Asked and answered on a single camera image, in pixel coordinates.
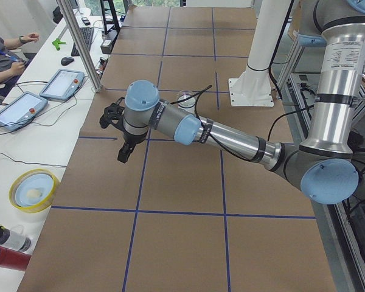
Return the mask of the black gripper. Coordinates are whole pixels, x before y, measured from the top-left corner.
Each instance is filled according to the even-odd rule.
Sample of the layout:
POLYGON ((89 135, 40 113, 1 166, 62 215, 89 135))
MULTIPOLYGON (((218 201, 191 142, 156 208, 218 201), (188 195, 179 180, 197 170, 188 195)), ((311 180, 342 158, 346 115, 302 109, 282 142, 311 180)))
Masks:
POLYGON ((123 127, 123 147, 119 150, 117 160, 127 163, 135 146, 143 142, 147 136, 147 127, 144 128, 125 128, 123 127))

